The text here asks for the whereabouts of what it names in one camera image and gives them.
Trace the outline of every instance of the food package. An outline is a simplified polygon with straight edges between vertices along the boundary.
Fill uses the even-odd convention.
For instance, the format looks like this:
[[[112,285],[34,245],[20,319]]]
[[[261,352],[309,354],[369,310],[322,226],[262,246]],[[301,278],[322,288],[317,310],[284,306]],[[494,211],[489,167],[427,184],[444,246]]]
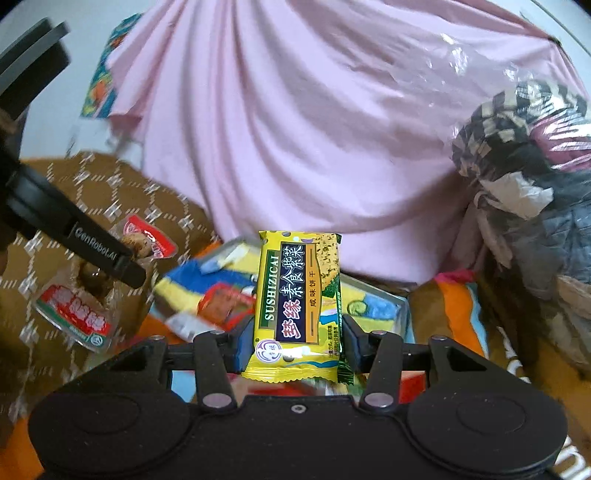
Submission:
[[[146,266],[175,255],[177,246],[163,232],[137,215],[119,222],[111,234]],[[73,257],[34,300],[37,311],[76,342],[95,352],[108,349],[119,323],[124,285],[89,262]]]
[[[337,381],[340,280],[334,233],[261,232],[255,352],[243,376]]]
[[[151,313],[188,342],[212,328],[221,326],[229,330],[228,326],[236,323],[232,311],[228,311],[225,321],[218,321],[214,327],[200,315],[200,304],[221,285],[236,293],[253,295],[260,259],[261,243],[245,238],[235,238],[204,256],[192,258],[156,284]],[[386,330],[404,338],[409,317],[405,298],[348,275],[341,273],[339,276],[343,312],[352,315],[365,332]]]

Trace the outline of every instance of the plastic bag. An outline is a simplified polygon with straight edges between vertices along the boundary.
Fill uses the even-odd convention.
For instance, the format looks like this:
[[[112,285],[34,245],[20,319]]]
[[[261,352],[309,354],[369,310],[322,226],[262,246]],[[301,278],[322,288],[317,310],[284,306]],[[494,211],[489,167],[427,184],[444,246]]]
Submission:
[[[442,36],[410,55],[401,89],[440,120],[445,154],[477,193],[485,244],[538,298],[541,331],[578,367],[591,366],[591,313],[560,282],[591,284],[591,115],[587,100],[535,73],[502,66]],[[462,117],[469,108],[469,118]]]
[[[111,230],[146,266],[157,258],[172,257],[177,246],[155,226],[131,215]],[[40,290],[35,308],[49,322],[94,352],[108,349],[121,316],[124,291],[119,281],[89,262],[74,257]]]

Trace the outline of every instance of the screw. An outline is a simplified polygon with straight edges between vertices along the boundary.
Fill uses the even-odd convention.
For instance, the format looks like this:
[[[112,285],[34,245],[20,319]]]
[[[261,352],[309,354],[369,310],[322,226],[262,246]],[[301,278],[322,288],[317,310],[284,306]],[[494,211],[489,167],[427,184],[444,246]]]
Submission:
[[[209,408],[224,408],[232,403],[232,397],[225,393],[210,393],[203,397],[203,405]]]
[[[365,397],[365,403],[373,408],[386,408],[394,403],[394,399],[387,393],[375,392]]]
[[[304,405],[293,405],[291,407],[293,413],[304,413],[306,410],[307,408]]]

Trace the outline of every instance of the yellow snack package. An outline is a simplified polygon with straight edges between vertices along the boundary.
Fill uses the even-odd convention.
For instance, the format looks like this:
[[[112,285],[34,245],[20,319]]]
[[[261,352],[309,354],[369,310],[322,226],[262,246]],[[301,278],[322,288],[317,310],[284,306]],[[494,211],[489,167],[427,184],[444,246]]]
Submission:
[[[335,233],[260,232],[254,349],[243,377],[337,381],[340,280]]]

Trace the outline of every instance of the pink fabric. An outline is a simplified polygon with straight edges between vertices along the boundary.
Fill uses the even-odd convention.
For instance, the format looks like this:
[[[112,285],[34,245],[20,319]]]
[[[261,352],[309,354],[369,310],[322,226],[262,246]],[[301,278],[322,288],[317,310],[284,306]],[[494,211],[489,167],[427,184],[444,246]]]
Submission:
[[[343,270],[420,283],[481,246],[434,134],[476,105],[419,114],[391,73],[442,33],[583,91],[542,31],[483,0],[163,0],[109,59],[112,122],[224,240],[339,232]]]

